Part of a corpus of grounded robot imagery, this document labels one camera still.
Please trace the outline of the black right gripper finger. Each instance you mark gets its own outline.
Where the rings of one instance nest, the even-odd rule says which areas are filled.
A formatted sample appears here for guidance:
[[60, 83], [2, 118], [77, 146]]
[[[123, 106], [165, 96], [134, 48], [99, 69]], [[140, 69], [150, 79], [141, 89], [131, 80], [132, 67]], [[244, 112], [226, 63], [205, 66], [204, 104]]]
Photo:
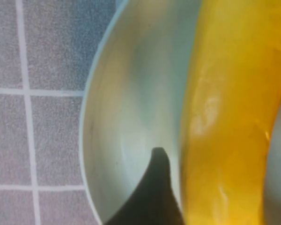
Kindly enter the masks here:
[[107, 225], [183, 225], [171, 188], [170, 161], [164, 148], [152, 149], [138, 186]]

